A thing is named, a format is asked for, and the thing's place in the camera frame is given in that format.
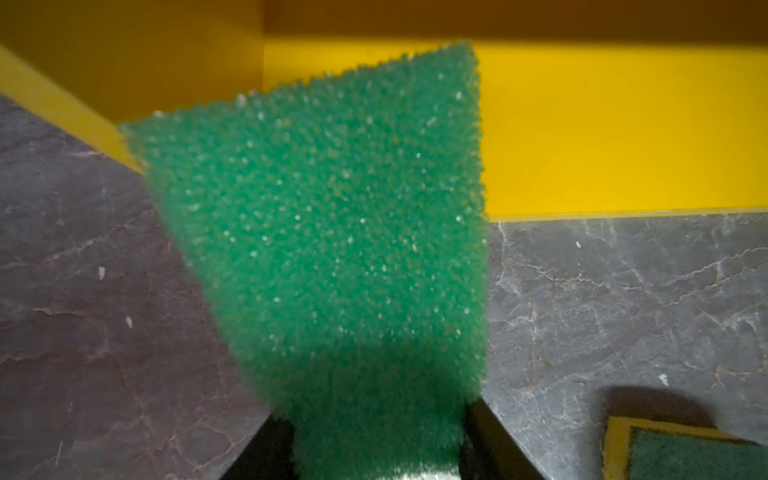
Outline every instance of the yellow shelf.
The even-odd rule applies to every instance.
[[[580,37],[568,2],[513,15],[514,2],[462,12],[454,0],[406,10],[400,0],[388,8],[270,0],[266,27],[265,8],[247,0],[185,8],[89,0],[69,11],[46,0],[8,3],[17,5],[0,16],[19,21],[0,32],[2,92],[129,165],[112,127],[119,121],[375,64],[467,32],[480,62],[493,220],[768,210],[760,12],[707,4],[675,29],[651,21],[648,9],[660,4],[627,13],[598,2],[601,16]],[[47,12],[42,20],[29,16],[33,7]],[[668,14],[683,24],[684,9]],[[415,35],[419,22],[427,36]],[[677,34],[691,42],[673,45]]]

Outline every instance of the yellow trim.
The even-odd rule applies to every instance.
[[[0,45],[0,93],[96,150],[141,172],[112,122]]]
[[[603,479],[627,480],[632,428],[655,430],[671,435],[691,435],[705,439],[739,440],[739,437],[715,429],[702,429],[677,423],[654,422],[628,417],[610,417],[603,445]]]

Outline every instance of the green sponge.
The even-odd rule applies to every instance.
[[[457,469],[485,374],[478,93],[461,43],[124,126],[305,480]]]

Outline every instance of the porous foam surface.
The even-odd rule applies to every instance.
[[[304,480],[457,469],[488,329],[478,95],[457,44],[123,126]]]

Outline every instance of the green foam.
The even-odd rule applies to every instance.
[[[478,96],[457,44],[124,126],[305,480],[457,469],[488,328]]]
[[[768,449],[748,442],[635,429],[630,480],[765,480]]]

